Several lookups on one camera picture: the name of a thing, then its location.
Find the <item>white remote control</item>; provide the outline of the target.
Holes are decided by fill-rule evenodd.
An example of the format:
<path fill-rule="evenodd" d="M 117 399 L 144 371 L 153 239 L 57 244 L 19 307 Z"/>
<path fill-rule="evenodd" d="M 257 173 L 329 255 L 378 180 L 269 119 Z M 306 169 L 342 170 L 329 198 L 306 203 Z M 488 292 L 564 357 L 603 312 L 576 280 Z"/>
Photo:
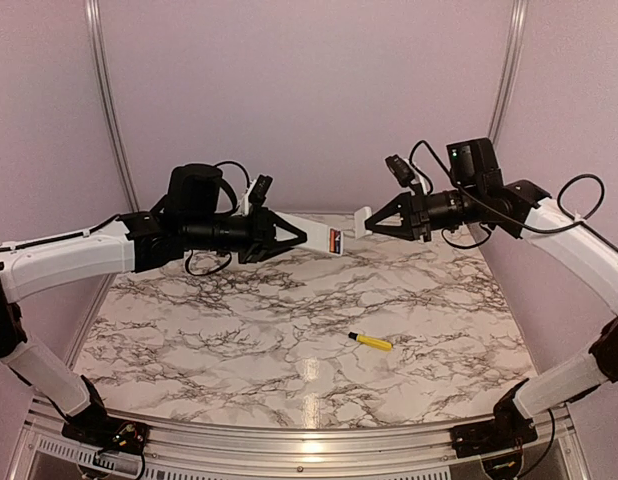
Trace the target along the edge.
<path fill-rule="evenodd" d="M 297 225 L 298 227 L 300 227 L 302 230 L 304 230 L 307 233 L 307 241 L 303 243 L 302 245 L 299 245 L 300 249 L 309 250 L 309 251 L 313 251 L 313 252 L 317 252 L 317 253 L 321 253 L 325 255 L 332 255 L 332 256 L 341 256 L 344 253 L 344 234 L 340 229 L 330 226 L 326 223 L 311 220 L 311 219 L 308 219 L 302 216 L 298 216 L 294 214 L 287 214 L 287 213 L 282 213 L 282 214 L 284 217 L 290 220 L 293 224 Z M 335 253 L 330 252 L 329 232 L 331 228 L 340 230 L 342 232 L 342 240 L 341 240 L 342 253 L 341 254 L 335 254 Z"/>

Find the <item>white battery cover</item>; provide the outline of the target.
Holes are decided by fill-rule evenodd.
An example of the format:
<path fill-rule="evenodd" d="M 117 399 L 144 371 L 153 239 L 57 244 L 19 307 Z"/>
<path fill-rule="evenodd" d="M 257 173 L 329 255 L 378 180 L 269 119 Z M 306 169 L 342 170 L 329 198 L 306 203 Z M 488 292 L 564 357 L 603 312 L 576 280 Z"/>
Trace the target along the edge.
<path fill-rule="evenodd" d="M 356 239 L 361 239 L 372 235 L 373 232 L 366 227 L 366 221 L 372 216 L 372 210 L 369 206 L 363 206 L 354 212 L 354 234 Z"/>

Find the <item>yellow handled screwdriver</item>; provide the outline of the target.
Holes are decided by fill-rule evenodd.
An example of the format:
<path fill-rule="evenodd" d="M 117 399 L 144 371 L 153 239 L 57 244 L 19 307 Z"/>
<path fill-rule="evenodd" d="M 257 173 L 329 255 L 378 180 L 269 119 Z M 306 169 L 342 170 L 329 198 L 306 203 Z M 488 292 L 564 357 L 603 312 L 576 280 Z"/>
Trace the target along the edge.
<path fill-rule="evenodd" d="M 360 343 L 360 344 L 363 344 L 368 347 L 381 350 L 381 351 L 391 351 L 393 349 L 393 345 L 388 341 L 374 338 L 374 337 L 365 336 L 365 335 L 354 333 L 354 332 L 349 332 L 348 338 L 356 341 L 357 343 Z"/>

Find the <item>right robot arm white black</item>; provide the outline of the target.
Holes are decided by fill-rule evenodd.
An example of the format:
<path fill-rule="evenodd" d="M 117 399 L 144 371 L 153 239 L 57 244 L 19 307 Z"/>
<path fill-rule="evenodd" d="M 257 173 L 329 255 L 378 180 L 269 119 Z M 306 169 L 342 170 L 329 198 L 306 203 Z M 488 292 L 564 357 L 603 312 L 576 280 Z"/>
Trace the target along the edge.
<path fill-rule="evenodd" d="M 564 402 L 576 401 L 606 382 L 618 382 L 618 248 L 569 213 L 559 199 L 528 180 L 506 184 L 488 138 L 450 144 L 442 169 L 451 189 L 434 192 L 412 159 L 386 159 L 403 193 L 378 211 L 355 212 L 357 237 L 372 233 L 406 241 L 430 241 L 433 232 L 461 225 L 500 228 L 564 265 L 613 313 L 600 336 L 584 351 L 541 375 L 525 380 L 494 407 L 484 438 L 504 448 L 523 431 L 523 421 Z"/>

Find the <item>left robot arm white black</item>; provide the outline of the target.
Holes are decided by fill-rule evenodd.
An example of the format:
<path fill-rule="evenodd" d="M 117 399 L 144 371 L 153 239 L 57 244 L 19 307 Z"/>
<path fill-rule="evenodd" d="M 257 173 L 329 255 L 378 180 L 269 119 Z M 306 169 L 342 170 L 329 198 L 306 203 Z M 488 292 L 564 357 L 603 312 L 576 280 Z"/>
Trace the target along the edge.
<path fill-rule="evenodd" d="M 100 275 L 141 273 L 211 251 L 258 263 L 305 243 L 307 234 L 264 205 L 272 179 L 261 175 L 238 198 L 217 165 L 173 169 L 168 191 L 149 211 L 24 243 L 0 244 L 0 362 L 51 399 L 95 445 L 114 438 L 115 423 L 94 387 L 70 371 L 21 324 L 19 301 L 52 287 Z"/>

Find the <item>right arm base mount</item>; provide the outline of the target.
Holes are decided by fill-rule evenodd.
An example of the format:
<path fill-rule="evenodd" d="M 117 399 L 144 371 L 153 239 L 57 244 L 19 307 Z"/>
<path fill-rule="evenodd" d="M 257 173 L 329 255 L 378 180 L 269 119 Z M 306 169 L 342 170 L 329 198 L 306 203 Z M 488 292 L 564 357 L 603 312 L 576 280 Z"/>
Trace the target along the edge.
<path fill-rule="evenodd" d="M 523 380 L 512 387 L 495 404 L 492 419 L 450 429 L 452 448 L 458 458 L 521 448 L 538 439 L 533 420 L 525 418 L 514 404 L 515 394 L 525 383 Z"/>

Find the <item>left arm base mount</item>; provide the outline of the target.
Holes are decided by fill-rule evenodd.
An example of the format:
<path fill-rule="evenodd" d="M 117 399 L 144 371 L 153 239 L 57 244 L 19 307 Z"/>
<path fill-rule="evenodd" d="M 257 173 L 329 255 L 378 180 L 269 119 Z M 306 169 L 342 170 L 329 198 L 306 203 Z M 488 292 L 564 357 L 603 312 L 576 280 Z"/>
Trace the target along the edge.
<path fill-rule="evenodd" d="M 76 415 L 65 415 L 62 435 L 98 448 L 99 453 L 140 455 L 148 439 L 146 423 L 113 417 L 103 404 L 91 402 Z"/>

